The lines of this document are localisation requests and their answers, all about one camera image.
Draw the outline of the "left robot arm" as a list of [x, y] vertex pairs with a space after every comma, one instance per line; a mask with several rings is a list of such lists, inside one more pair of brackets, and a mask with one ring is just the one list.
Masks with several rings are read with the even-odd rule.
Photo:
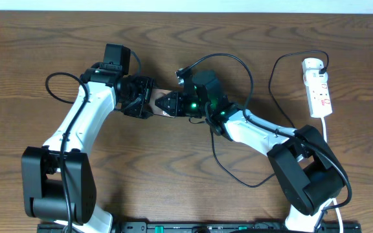
[[25, 213], [63, 225], [62, 232], [111, 232], [113, 215], [96, 203], [89, 155], [111, 112], [149, 117], [142, 109], [155, 81], [114, 63], [96, 63], [75, 80], [78, 95], [60, 127], [41, 147], [22, 154]]

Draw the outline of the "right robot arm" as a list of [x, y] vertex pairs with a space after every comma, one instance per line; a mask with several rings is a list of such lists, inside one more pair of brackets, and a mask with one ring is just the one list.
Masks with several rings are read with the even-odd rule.
[[265, 155], [291, 204], [285, 226], [289, 230], [318, 232], [332, 200], [342, 188], [352, 198], [348, 176], [319, 131], [310, 125], [286, 128], [253, 115], [229, 101], [214, 71], [183, 75], [183, 91], [171, 91], [155, 105], [171, 117], [205, 118], [211, 135], [245, 144]]

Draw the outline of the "white charger adapter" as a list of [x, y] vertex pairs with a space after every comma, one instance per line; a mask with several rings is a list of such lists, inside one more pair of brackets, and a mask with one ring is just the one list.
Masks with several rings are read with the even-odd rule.
[[306, 58], [302, 61], [302, 70], [306, 72], [308, 70], [321, 70], [324, 68], [324, 63], [318, 58]]

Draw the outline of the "white power strip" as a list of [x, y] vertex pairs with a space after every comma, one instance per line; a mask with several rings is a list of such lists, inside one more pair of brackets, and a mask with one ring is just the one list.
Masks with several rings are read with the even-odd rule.
[[332, 114], [332, 104], [328, 88], [328, 74], [319, 74], [319, 70], [310, 69], [303, 75], [308, 98], [310, 116], [324, 118]]

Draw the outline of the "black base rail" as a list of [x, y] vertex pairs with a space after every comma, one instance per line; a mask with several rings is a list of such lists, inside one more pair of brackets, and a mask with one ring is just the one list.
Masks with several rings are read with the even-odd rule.
[[[343, 232], [361, 233], [359, 223], [343, 223]], [[43, 223], [37, 226], [38, 233], [62, 232], [62, 225], [56, 223]], [[256, 223], [145, 223], [145, 222], [125, 222], [115, 224], [111, 232], [121, 233], [227, 233], [227, 232], [297, 232], [288, 230], [283, 223], [276, 221], [259, 221]], [[322, 223], [317, 232], [334, 233], [339, 232], [339, 224]]]

